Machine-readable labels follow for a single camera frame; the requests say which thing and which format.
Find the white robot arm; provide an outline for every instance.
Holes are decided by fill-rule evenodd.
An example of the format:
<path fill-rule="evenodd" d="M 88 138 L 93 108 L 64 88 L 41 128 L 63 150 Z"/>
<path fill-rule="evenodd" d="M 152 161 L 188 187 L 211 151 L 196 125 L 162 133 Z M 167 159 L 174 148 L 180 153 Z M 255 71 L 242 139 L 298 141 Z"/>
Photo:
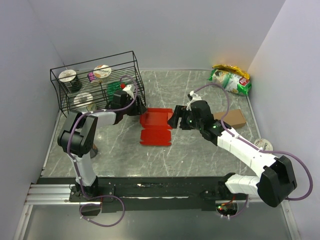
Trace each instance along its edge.
<path fill-rule="evenodd" d="M 186 106 L 177 105 L 168 124 L 172 128 L 183 130 L 197 129 L 204 139 L 235 155 L 251 168 L 256 176 L 233 174 L 225 182 L 225 186 L 233 194 L 259 196 L 266 204 L 276 207 L 294 189 L 297 182 L 291 161 L 282 156 L 262 153 L 254 149 L 244 137 L 228 124 L 225 130 L 220 120 L 214 119 L 208 103 L 191 91 L 190 101 Z"/>
<path fill-rule="evenodd" d="M 133 84 L 129 84 L 124 89 L 116 91 L 113 94 L 111 107 L 113 107 L 113 109 L 117 109 L 125 106 L 128 102 L 128 99 L 130 100 L 128 96 L 131 97 L 131 99 L 134 98 L 134 91 L 135 86 Z M 135 115 L 135 110 L 135 108 L 131 108 L 128 111 L 120 113 L 115 113 L 113 111 L 95 112 L 85 117 L 79 123 L 78 129 L 80 131 L 76 131 L 74 133 L 70 146 L 71 155 L 73 158 L 68 155 L 76 173 L 75 182 L 79 191 L 80 184 L 82 182 L 82 185 L 88 196 L 94 197 L 97 195 L 98 177 L 94 172 L 89 152 L 93 145 L 96 128 L 117 124 L 119 121 L 121 121 L 124 114 Z M 81 115 L 81 112 L 70 111 L 63 125 L 60 135 L 58 136 L 58 145 L 62 147 L 64 152 L 67 152 L 68 141 L 72 128 Z"/>

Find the cardboard box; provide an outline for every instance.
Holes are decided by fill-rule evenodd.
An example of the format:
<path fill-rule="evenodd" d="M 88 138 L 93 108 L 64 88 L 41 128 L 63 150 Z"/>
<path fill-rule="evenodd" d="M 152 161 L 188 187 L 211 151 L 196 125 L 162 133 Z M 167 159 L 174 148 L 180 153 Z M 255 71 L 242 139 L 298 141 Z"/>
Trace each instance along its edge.
<path fill-rule="evenodd" d="M 213 114 L 214 119 L 221 120 L 221 117 L 225 114 L 225 111 L 217 112 Z M 224 122 L 229 124 L 234 129 L 243 127 L 246 124 L 246 119 L 240 109 L 229 110 L 228 115 L 225 116 Z"/>

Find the black wire basket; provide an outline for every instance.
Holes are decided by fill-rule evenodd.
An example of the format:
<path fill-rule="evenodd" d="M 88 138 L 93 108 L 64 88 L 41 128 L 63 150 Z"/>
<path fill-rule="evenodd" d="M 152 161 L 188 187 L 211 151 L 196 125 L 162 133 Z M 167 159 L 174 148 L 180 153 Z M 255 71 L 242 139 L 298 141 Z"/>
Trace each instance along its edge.
<path fill-rule="evenodd" d="M 99 70 L 110 70 L 111 73 L 105 79 L 98 78 L 95 70 L 97 66 L 100 67 Z M 128 76 L 137 83 L 137 95 L 141 102 L 136 104 L 146 106 L 145 86 L 133 51 L 50 69 L 50 81 L 57 96 L 59 109 L 65 116 L 71 110 L 88 108 L 93 104 L 98 110 L 106 108 L 112 101 L 115 91 L 121 89 L 123 85 L 134 84 Z M 82 98 L 79 104 L 80 95 L 90 98 Z"/>

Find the chip bag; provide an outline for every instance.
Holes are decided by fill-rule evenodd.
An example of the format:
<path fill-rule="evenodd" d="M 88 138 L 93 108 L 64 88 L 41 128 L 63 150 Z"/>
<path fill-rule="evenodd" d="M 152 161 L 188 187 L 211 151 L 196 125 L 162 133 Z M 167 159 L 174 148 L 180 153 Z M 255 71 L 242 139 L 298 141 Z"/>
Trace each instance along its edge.
<path fill-rule="evenodd" d="M 221 86 L 234 94 L 248 95 L 251 88 L 250 75 L 237 66 L 214 65 L 209 81 L 221 84 Z"/>

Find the marble floor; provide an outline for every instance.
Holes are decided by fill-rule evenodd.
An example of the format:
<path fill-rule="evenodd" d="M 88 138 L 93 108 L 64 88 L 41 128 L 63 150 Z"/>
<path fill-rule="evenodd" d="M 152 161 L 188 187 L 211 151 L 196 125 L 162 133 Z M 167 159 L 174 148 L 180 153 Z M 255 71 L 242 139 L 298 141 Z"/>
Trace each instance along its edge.
<path fill-rule="evenodd" d="M 185 105 L 187 94 L 208 83 L 208 70 L 146 70 L 141 71 L 147 106 L 172 108 Z M 211 111 L 222 112 L 227 108 L 223 91 L 206 87 L 199 91 Z M 228 94 L 230 109 L 241 109 L 247 123 L 237 129 L 247 140 L 254 142 L 258 132 L 247 98 Z M 42 177 L 75 177 L 72 164 L 66 153 L 57 144 L 58 134 L 65 117 L 59 119 L 54 141 L 50 149 Z M 204 140 L 197 130 L 171 130 L 172 145 L 168 147 L 143 146 L 140 144 L 141 127 L 139 116 L 125 116 L 117 125 L 98 128 L 94 143 L 98 155 L 92 159 L 99 177 L 166 177 L 166 176 L 224 176 L 234 172 L 254 175 L 244 163 L 231 153 Z"/>

